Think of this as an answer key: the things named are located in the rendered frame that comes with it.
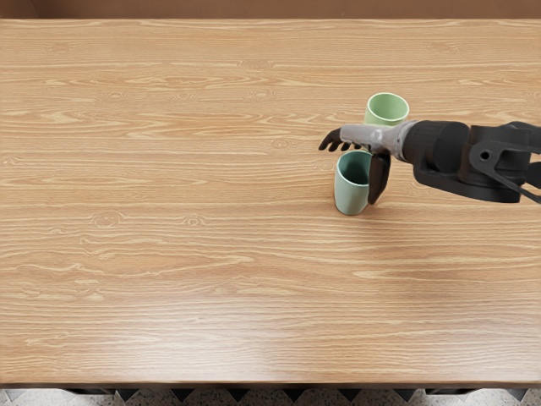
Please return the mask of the teal green cup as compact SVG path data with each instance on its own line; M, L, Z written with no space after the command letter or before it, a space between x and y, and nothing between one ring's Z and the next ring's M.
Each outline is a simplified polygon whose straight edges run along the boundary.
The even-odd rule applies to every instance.
M356 216L368 204L371 158L367 151L356 150L344 153L336 163L335 206L344 215Z

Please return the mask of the light green cup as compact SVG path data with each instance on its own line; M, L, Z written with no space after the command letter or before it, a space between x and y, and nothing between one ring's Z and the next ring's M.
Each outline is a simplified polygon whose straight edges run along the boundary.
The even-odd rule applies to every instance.
M365 108L363 122L366 124L397 125L407 119L410 107L407 101L394 93L373 94Z

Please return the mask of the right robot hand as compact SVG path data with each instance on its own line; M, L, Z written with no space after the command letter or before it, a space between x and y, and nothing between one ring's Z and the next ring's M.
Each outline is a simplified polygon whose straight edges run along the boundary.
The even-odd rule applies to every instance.
M407 120L394 126L382 124L344 124L333 129L319 145L330 152L350 146L364 148L372 154L369 166L368 203L373 205L385 190L391 169L391 158L405 162L403 147L408 133L418 120Z

